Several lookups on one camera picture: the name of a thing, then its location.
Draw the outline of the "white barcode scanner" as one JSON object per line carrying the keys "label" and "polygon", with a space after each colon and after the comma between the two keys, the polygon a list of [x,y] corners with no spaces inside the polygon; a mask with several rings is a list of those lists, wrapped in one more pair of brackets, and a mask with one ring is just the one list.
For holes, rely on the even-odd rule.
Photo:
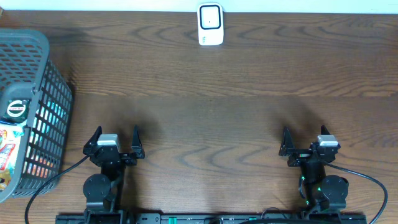
{"label": "white barcode scanner", "polygon": [[223,8],[215,2],[203,3],[197,10],[198,43],[221,45],[224,41]]}

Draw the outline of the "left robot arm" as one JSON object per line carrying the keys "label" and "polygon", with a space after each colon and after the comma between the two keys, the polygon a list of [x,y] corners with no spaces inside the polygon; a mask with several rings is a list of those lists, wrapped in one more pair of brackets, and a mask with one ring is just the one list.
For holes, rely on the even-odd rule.
{"label": "left robot arm", "polygon": [[87,178],[83,185],[86,197],[84,223],[134,223],[134,215],[120,207],[126,167],[135,166],[145,158],[139,139],[138,127],[134,127],[131,151],[122,153],[117,134],[103,134],[97,127],[83,147],[84,155],[101,168],[99,174]]}

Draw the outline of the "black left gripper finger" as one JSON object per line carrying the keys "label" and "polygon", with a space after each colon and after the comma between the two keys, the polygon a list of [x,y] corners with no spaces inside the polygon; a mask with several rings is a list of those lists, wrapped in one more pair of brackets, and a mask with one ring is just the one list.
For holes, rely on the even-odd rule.
{"label": "black left gripper finger", "polygon": [[139,138],[137,125],[134,126],[131,149],[133,150],[133,153],[143,153],[143,146],[142,146],[141,140]]}
{"label": "black left gripper finger", "polygon": [[90,139],[84,145],[84,150],[94,149],[97,146],[97,142],[101,134],[102,134],[102,127],[98,126],[92,137],[90,137]]}

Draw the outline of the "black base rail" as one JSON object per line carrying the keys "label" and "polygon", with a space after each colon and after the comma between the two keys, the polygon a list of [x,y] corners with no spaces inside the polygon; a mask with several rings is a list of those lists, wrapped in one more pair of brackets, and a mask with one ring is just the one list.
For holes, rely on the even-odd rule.
{"label": "black base rail", "polygon": [[161,215],[159,213],[138,213],[135,215],[58,215],[56,224],[71,223],[128,223],[128,224],[239,224],[239,223],[342,223],[364,224],[363,215],[310,215],[300,219],[293,214],[267,213],[265,215]]}

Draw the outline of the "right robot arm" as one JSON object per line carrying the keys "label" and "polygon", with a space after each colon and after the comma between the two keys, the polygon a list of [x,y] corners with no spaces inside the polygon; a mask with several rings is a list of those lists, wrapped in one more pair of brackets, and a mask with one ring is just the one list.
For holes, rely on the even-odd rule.
{"label": "right robot arm", "polygon": [[308,148],[294,146],[288,127],[284,127],[279,156],[287,157],[289,167],[299,167],[298,191],[307,207],[301,212],[304,219],[322,214],[337,215],[346,207],[348,181],[338,175],[326,175],[325,166],[336,159],[340,145],[326,126],[321,126],[317,140]]}

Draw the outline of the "grey plastic shopping basket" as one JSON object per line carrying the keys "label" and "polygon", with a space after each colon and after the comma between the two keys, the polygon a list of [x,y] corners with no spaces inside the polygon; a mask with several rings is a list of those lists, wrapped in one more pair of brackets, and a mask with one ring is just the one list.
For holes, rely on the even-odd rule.
{"label": "grey plastic shopping basket", "polygon": [[71,88],[41,32],[1,29],[1,201],[28,197],[62,166]]}

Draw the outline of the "yellow snack bag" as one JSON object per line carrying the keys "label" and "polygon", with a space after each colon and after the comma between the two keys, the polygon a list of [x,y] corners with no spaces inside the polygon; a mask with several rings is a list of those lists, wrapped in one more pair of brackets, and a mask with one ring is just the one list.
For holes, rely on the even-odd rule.
{"label": "yellow snack bag", "polygon": [[1,191],[10,184],[16,168],[23,125],[1,123]]}

